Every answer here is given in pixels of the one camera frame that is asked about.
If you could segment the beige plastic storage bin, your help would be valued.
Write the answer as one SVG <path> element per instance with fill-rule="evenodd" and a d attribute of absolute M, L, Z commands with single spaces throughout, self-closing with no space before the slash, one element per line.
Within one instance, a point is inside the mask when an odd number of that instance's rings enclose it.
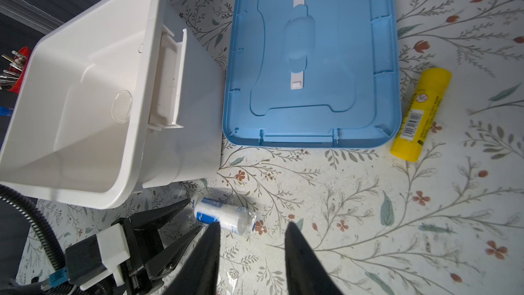
<path fill-rule="evenodd" d="M 170 0 L 102 0 L 36 45 L 1 148 L 1 183 L 98 210 L 214 175 L 223 69 Z M 130 120 L 111 117 L 133 95 Z"/>

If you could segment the white blue labelled bottle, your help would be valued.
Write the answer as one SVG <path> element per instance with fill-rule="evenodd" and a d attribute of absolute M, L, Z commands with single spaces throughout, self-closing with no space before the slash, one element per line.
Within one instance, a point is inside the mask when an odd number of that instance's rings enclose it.
<path fill-rule="evenodd" d="M 207 197 L 191 200 L 197 221 L 210 225 L 218 222 L 222 229 L 239 236 L 246 236 L 255 229 L 256 213 L 244 206 L 234 206 Z"/>

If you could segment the blue plastic bin lid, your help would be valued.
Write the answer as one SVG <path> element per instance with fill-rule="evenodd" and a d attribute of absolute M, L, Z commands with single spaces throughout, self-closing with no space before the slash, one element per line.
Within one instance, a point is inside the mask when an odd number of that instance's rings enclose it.
<path fill-rule="evenodd" d="M 369 149 L 402 122 L 395 0 L 236 0 L 222 129 L 237 146 Z"/>

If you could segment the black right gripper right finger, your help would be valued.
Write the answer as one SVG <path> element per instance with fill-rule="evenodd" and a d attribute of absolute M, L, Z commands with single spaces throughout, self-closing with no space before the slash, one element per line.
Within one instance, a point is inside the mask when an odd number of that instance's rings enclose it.
<path fill-rule="evenodd" d="M 293 222 L 285 232 L 285 266 L 289 294 L 342 294 Z"/>

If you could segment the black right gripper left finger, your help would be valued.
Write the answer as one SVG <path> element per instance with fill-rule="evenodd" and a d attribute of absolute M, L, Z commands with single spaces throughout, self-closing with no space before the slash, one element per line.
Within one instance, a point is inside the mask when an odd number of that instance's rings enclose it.
<path fill-rule="evenodd" d="M 216 294 L 220 266 L 221 226 L 211 223 L 163 294 Z"/>

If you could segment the small clear plastic cup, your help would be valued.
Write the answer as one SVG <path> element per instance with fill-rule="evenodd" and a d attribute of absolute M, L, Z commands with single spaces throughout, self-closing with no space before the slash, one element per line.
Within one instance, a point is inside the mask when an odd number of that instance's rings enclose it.
<path fill-rule="evenodd" d="M 119 124 L 129 122 L 132 103 L 133 95 L 128 90 L 120 91 L 111 105 L 111 117 L 113 120 Z"/>

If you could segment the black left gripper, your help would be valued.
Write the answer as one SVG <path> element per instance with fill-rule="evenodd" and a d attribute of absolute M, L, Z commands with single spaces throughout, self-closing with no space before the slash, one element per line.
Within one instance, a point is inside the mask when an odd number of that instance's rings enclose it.
<path fill-rule="evenodd" d="M 184 199 L 118 218 L 97 235 L 68 247 L 65 250 L 68 282 L 86 292 L 94 291 L 103 281 L 109 282 L 114 294 L 153 294 L 161 289 L 162 278 L 175 270 L 202 226 L 191 229 L 165 249 L 157 229 L 189 203 L 189 199 Z"/>

